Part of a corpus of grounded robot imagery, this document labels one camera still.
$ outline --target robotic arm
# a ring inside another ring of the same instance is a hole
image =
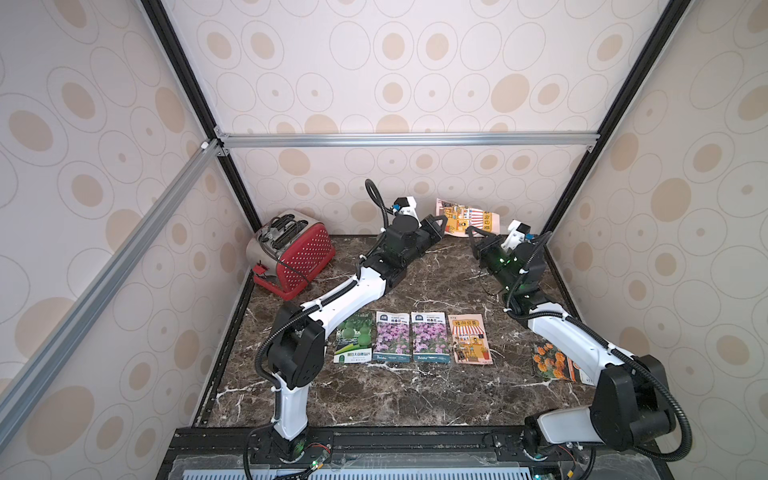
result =
[[[386,208],[376,186],[366,181],[371,198],[381,208],[384,229],[374,247],[361,255],[357,272],[325,295],[296,306],[284,303],[272,333],[257,351],[256,370],[276,393],[274,435],[281,458],[293,460],[306,438],[306,401],[310,382],[323,367],[328,336],[357,310],[395,288],[408,265],[445,235],[445,216],[428,215],[419,222],[413,197],[398,198]],[[395,215],[389,225],[388,214]],[[262,367],[263,356],[272,373]]]
[[[472,252],[505,290],[505,312],[543,336],[597,380],[591,406],[559,409],[525,420],[523,444],[533,459],[551,445],[566,442],[604,443],[622,452],[665,461],[680,460],[691,448],[690,425],[667,388],[664,367],[653,356],[640,358],[607,342],[565,311],[539,288],[545,270],[544,245],[549,233],[528,239],[530,227],[513,221],[502,243],[499,235],[469,227]],[[475,242],[474,234],[480,235]],[[672,432],[680,422],[680,447],[660,454],[642,445]]]
[[[366,181],[366,189],[382,211],[384,228],[374,247],[360,256],[356,274],[301,306],[284,303],[269,338],[257,350],[256,370],[272,382],[276,393],[273,444],[287,461],[303,451],[309,384],[323,367],[330,333],[354,312],[395,288],[406,276],[408,265],[445,234],[445,216],[428,215],[419,222],[412,197],[398,198],[387,208],[372,181]],[[395,215],[391,225],[388,214]],[[543,459],[553,445],[581,442],[605,444],[618,451],[635,449],[665,461],[685,457],[691,447],[690,425],[669,393],[664,367],[653,356],[633,357],[610,344],[544,295],[538,282],[545,271],[542,255],[549,234],[529,238],[529,231],[530,227],[514,221],[504,240],[474,227],[467,229],[480,266],[505,288],[505,312],[555,344],[582,372],[597,380],[597,389],[591,406],[528,417],[522,438],[526,454]],[[263,369],[265,355],[272,372]],[[674,430],[676,420],[682,439],[675,452],[660,454],[642,446]]]

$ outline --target seed packet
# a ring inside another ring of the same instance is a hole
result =
[[[466,230],[469,226],[496,234],[501,229],[498,214],[454,204],[447,200],[437,199],[435,215],[445,215],[448,218],[445,222],[445,233],[454,237],[468,237]]]
[[[582,372],[573,360],[551,343],[533,345],[533,361],[536,365],[536,373],[546,379],[571,380],[585,385],[594,385],[592,379]]]
[[[453,335],[453,356],[456,363],[491,365],[491,350],[482,315],[448,315]]]
[[[411,339],[408,313],[376,312],[376,347],[373,359],[410,362]]]
[[[336,329],[336,351],[334,363],[365,363],[371,361],[371,325],[373,314],[370,311],[353,313]]]
[[[451,336],[443,312],[411,312],[413,359],[416,362],[450,363]]]

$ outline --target dark brown marble surface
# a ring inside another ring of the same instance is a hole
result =
[[[311,300],[338,285],[373,238],[335,237],[336,257],[296,299]],[[547,272],[542,289],[561,300]],[[542,338],[520,327],[493,295],[499,285],[478,268],[466,239],[446,237],[409,267],[408,276],[368,310],[481,313],[492,350],[492,366],[456,363],[340,365],[332,349],[310,387],[310,425],[516,425],[546,409],[591,402],[593,388],[564,380],[542,381],[534,374],[531,345]],[[253,356],[270,331],[282,300],[256,286],[237,334],[217,403],[207,426],[268,422],[273,411],[270,384],[253,369]],[[335,344],[335,334],[330,341]]]

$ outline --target polka dot wallpaper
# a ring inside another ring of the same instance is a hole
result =
[[[202,134],[133,1],[0,10],[1,395]],[[2,480],[154,478],[243,279],[235,202],[212,163],[0,455]]]
[[[0,15],[0,390],[201,142],[133,2]]]
[[[389,204],[404,195],[415,197],[420,217],[434,214],[441,198],[496,212],[504,229],[518,219],[538,232],[585,149],[238,148],[232,154],[265,221],[293,208],[324,222],[331,234],[378,233],[381,215],[364,186],[371,178]]]
[[[165,2],[240,134],[594,130],[666,4]]]
[[[767,69],[766,0],[699,2],[550,245],[586,322],[664,363],[678,480],[768,467]]]
[[[247,271],[250,228],[234,202],[212,161],[0,455],[0,480],[155,478],[192,421]],[[71,303],[38,303],[10,341],[33,351]],[[0,376],[17,368],[0,362]]]

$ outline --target black cable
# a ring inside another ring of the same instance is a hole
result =
[[[379,193],[379,189],[376,188],[376,184],[374,184],[373,180],[370,178],[366,178],[366,191],[368,192],[368,196],[371,197],[371,200],[373,200],[373,203],[381,209],[384,228],[387,228],[389,226],[389,217],[387,214],[392,214],[392,209],[386,207],[382,195]]]
[[[270,220],[269,226],[267,227],[267,232],[269,232],[269,230],[272,228],[272,224],[273,224],[273,223],[274,223],[274,221],[275,221],[275,220],[277,220],[278,218],[282,218],[282,217],[274,217],[272,220]],[[262,250],[262,251],[263,251],[263,252],[264,252],[264,253],[265,253],[265,254],[266,254],[266,255],[267,255],[269,258],[271,258],[272,260],[275,260],[275,261],[276,261],[276,262],[278,262],[280,265],[282,265],[282,266],[286,267],[288,270],[291,270],[291,271],[293,271],[293,272],[294,272],[296,275],[298,275],[298,276],[300,276],[302,279],[304,279],[304,281],[306,282],[307,286],[309,286],[309,284],[310,284],[310,280],[309,280],[308,278],[306,278],[306,275],[304,275],[304,274],[303,274],[303,273],[301,273],[300,271],[296,270],[295,268],[293,268],[293,267],[292,267],[292,266],[290,266],[289,264],[287,264],[287,263],[283,262],[281,259],[277,258],[277,255],[273,255],[273,254],[271,254],[270,252],[268,252],[268,251],[266,250],[266,247],[264,246],[264,244],[265,244],[266,242],[268,242],[268,241],[269,241],[269,239],[268,239],[268,238],[266,238],[266,235],[262,235],[262,236],[260,236],[260,237],[259,237],[257,240],[259,240],[259,246],[261,246],[261,250]]]
[[[349,285],[345,286],[338,292],[334,293],[333,295],[329,296],[327,299],[321,302],[322,306],[326,306],[329,303],[331,303],[334,300],[339,299],[342,295],[349,292],[351,289],[353,289],[357,285],[357,280],[353,280]],[[262,366],[263,360],[264,360],[264,354],[266,351],[270,348],[272,343],[275,341],[275,338],[277,338],[281,333],[285,332],[289,327],[293,326],[297,322],[299,322],[302,319],[307,318],[310,314],[315,313],[317,310],[320,309],[320,306],[318,305],[312,305],[310,308],[301,310],[299,312],[296,312],[293,314],[293,316],[288,320],[288,322],[285,323],[285,325],[281,326],[279,329],[272,332],[272,334],[267,337],[266,340],[259,346],[259,349],[256,351],[256,358],[253,361],[254,368],[256,369],[256,373],[263,379],[269,380],[272,382],[272,385],[274,385],[276,390],[280,390],[280,381],[275,378],[274,375],[270,375],[268,372],[266,372]],[[276,392],[275,395],[275,420],[280,419],[280,394]]]
[[[245,471],[245,478],[247,480],[253,480],[253,476],[250,474],[250,438],[256,432],[271,428],[272,425],[274,424],[270,422],[270,423],[265,423],[264,425],[257,426],[255,429],[248,432],[248,435],[246,435],[245,437],[245,443],[243,446],[243,470]]]
[[[288,270],[291,270],[291,271],[292,271],[292,272],[294,272],[296,275],[300,276],[300,277],[301,277],[301,278],[302,278],[302,279],[303,279],[303,280],[306,282],[306,284],[307,284],[307,285],[309,285],[309,284],[310,284],[310,279],[306,278],[306,275],[304,275],[304,274],[303,274],[303,273],[301,273],[300,271],[296,270],[295,268],[293,268],[293,267],[292,267],[292,266],[290,266],[289,264],[287,264],[287,263],[283,262],[281,259],[277,258],[277,255],[273,255],[273,254],[271,254],[270,252],[268,252],[268,251],[266,250],[266,247],[264,246],[264,244],[265,244],[265,243],[266,243],[266,242],[262,242],[261,240],[259,240],[259,245],[261,245],[261,250],[263,250],[263,251],[264,251],[264,253],[265,253],[265,254],[266,254],[266,255],[267,255],[269,258],[271,258],[272,260],[275,260],[275,261],[276,261],[276,262],[278,262],[280,265],[282,265],[282,266],[286,267]]]
[[[373,247],[371,247],[370,250],[368,250],[368,253],[366,253],[366,258],[370,257],[371,253],[379,248],[379,246],[384,242],[384,235],[384,232],[379,233],[379,236],[376,238],[376,242],[373,244]]]
[[[483,285],[482,282],[480,282],[480,288],[482,288],[482,291],[484,291],[485,294],[488,296],[497,296],[498,294],[506,290],[504,287],[502,287],[498,292],[492,293],[492,292],[489,292],[487,288],[485,288],[485,285]]]
[[[324,449],[327,454],[323,453],[321,456],[314,462],[310,464],[307,468],[302,470],[301,472],[297,473],[289,473],[287,475],[281,475],[279,477],[275,477],[272,480],[306,480],[310,477],[310,475],[313,472],[316,472],[317,470],[320,470],[323,467],[323,463],[330,457],[331,451],[323,445],[322,443],[310,443],[307,448],[310,449],[312,447],[320,447]]]
[[[536,240],[535,242],[532,240],[531,243],[535,243],[535,247],[533,251],[531,252],[531,256],[525,261],[523,264],[522,270],[528,270],[528,266],[531,264],[531,261],[533,261],[534,258],[541,252],[541,250],[546,247],[547,242],[549,241],[549,237],[552,236],[552,232],[544,232],[538,237],[534,238]],[[523,275],[520,274],[518,278],[515,280],[515,283],[512,285],[512,288],[509,289],[509,294],[507,295],[507,303],[506,307],[509,308],[509,305],[511,303],[511,298],[515,295],[515,292],[520,288],[520,285],[523,283]]]
[[[573,462],[573,466],[571,466],[571,473],[574,472],[576,470],[576,465],[578,465],[578,463],[576,462],[576,457],[574,457],[574,454],[571,453],[570,450],[566,449],[563,445],[558,445],[558,447],[560,447],[562,450],[564,450],[565,453],[567,453],[568,456],[571,457],[571,460]]]
[[[592,469],[594,468],[594,458],[596,456],[598,456],[597,449],[595,449],[595,447],[589,449],[589,462],[587,463],[587,468],[584,470],[584,473],[581,474],[578,480],[587,480],[587,478],[589,478],[589,475],[592,473]]]
[[[672,393],[669,391],[669,389],[663,383],[659,382],[659,380],[650,372],[648,372],[640,363],[635,362],[629,356],[624,355],[619,349],[613,349],[611,350],[611,353],[618,357],[619,360],[635,369],[641,377],[646,379],[648,382],[650,382],[651,385],[654,386],[656,391],[659,392],[665,400],[667,400],[667,403],[672,408],[674,415],[677,417],[677,421],[680,423],[680,446],[678,446],[672,452],[659,453],[654,452],[653,450],[644,449],[640,446],[634,447],[634,451],[641,453],[649,458],[664,460],[665,462],[676,462],[677,460],[682,460],[685,458],[685,456],[688,455],[688,452],[690,452],[694,437],[691,435],[690,423],[688,422],[688,417],[683,411],[683,407],[681,407],[680,403],[677,402],[677,399],[672,396]]]
[[[584,331],[587,335],[592,337],[592,339],[594,339],[594,341],[599,343],[603,348],[608,349],[610,345],[606,339],[600,336],[593,329],[586,326],[581,320],[573,316],[564,317],[562,312],[541,311],[541,312],[531,313],[530,315],[518,316],[507,311],[507,315],[509,315],[512,319],[515,319],[517,321],[531,320],[534,318],[538,318],[540,316],[554,316],[557,318],[561,318],[568,323],[576,325],[578,328]],[[649,382],[654,387],[654,389],[657,392],[659,392],[661,396],[664,397],[665,400],[667,400],[667,403],[672,409],[672,412],[677,418],[677,421],[680,423],[680,445],[672,452],[659,453],[649,449],[644,449],[643,447],[640,447],[640,446],[634,446],[633,447],[634,451],[637,453],[641,453],[642,455],[645,455],[649,458],[655,458],[656,460],[663,460],[665,462],[676,462],[677,460],[682,460],[683,458],[685,458],[685,456],[688,455],[688,453],[690,452],[691,446],[693,444],[693,436],[690,431],[690,422],[688,421],[688,417],[685,415],[685,412],[683,411],[683,407],[681,407],[677,399],[675,399],[674,396],[672,396],[672,393],[669,391],[669,389],[663,383],[659,382],[659,380],[640,363],[636,362],[631,357],[625,355],[619,349],[611,349],[609,350],[609,353],[615,356],[616,358],[618,358],[619,360],[621,360],[622,362],[626,363],[630,367],[632,367],[632,369],[635,372],[637,372],[638,375],[640,375],[647,382]]]

